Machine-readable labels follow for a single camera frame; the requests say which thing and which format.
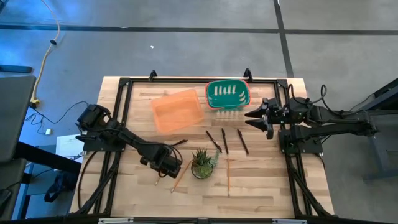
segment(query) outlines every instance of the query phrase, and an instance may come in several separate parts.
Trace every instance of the stick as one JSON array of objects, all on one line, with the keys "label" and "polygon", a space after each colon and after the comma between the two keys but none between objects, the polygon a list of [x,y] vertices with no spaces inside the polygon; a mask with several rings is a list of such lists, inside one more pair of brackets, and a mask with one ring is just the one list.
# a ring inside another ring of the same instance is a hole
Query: stick
[{"label": "stick", "polygon": [[228,160],[228,196],[231,195],[231,180],[230,180],[230,174],[229,174],[229,156],[227,158]]},{"label": "stick", "polygon": [[184,176],[185,171],[187,171],[189,165],[191,165],[192,161],[189,161],[188,165],[185,167],[184,171],[182,172],[182,174],[180,175],[180,177],[178,178],[178,180],[175,182],[174,187],[172,188],[171,192],[173,193],[174,189],[176,188],[176,186],[178,185],[178,183],[180,182],[180,180],[182,179],[182,176]]},{"label": "stick", "polygon": [[157,178],[156,183],[155,183],[155,186],[157,185],[157,183],[159,183],[160,178],[161,178],[161,177],[158,177],[158,178]]}]

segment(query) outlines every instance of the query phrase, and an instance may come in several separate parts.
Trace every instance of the paper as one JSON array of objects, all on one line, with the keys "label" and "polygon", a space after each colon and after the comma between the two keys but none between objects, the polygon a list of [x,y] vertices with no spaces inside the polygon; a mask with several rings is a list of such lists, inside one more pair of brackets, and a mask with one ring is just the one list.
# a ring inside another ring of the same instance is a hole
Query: paper
[{"label": "paper", "polygon": [[82,163],[84,143],[76,139],[76,136],[78,135],[79,134],[72,134],[69,136],[57,137],[55,153],[59,156],[69,157],[70,159],[73,159],[73,156],[81,156],[78,159],[75,159],[75,161]]}]

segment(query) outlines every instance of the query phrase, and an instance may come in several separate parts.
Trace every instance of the green basket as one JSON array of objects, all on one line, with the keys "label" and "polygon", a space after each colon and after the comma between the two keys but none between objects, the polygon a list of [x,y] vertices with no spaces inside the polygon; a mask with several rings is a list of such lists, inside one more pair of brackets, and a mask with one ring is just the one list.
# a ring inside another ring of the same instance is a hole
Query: green basket
[{"label": "green basket", "polygon": [[248,106],[251,102],[249,85],[243,80],[209,82],[205,91],[206,102],[210,109],[233,109]]}]

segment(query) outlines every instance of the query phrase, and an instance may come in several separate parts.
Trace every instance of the orange container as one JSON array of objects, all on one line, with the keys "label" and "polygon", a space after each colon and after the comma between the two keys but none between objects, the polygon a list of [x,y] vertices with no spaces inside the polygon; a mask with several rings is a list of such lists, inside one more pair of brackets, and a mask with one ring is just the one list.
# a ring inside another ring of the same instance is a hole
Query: orange container
[{"label": "orange container", "polygon": [[195,90],[160,97],[151,103],[156,128],[160,133],[196,124],[205,116]]}]

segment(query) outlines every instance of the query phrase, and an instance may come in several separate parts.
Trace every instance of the concrete floor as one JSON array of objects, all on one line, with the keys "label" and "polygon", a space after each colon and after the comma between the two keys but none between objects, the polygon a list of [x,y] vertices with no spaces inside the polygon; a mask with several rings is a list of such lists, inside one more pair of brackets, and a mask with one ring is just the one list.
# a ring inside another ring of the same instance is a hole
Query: concrete floor
[{"label": "concrete floor", "polygon": [[[398,29],[395,0],[279,2],[286,29]],[[68,25],[278,28],[271,0],[49,0],[49,5]],[[54,21],[38,0],[9,0],[0,24]],[[0,30],[0,64],[32,66],[37,75],[54,35]],[[332,108],[348,110],[397,78],[396,35],[287,35],[287,43],[294,77],[305,79],[312,98],[326,84]],[[256,77],[286,77],[279,34],[63,31],[39,85],[39,110],[57,119],[77,101],[96,102],[105,75],[149,75],[155,69],[159,75],[239,77],[246,67]],[[58,124],[46,123],[54,129],[51,136],[37,134],[37,127],[26,123],[21,141],[49,145],[56,136],[76,134],[74,123],[82,109],[72,109]],[[362,175],[376,171],[366,138],[333,136],[324,151],[337,215],[397,222],[398,178],[367,184],[362,180]]]}]

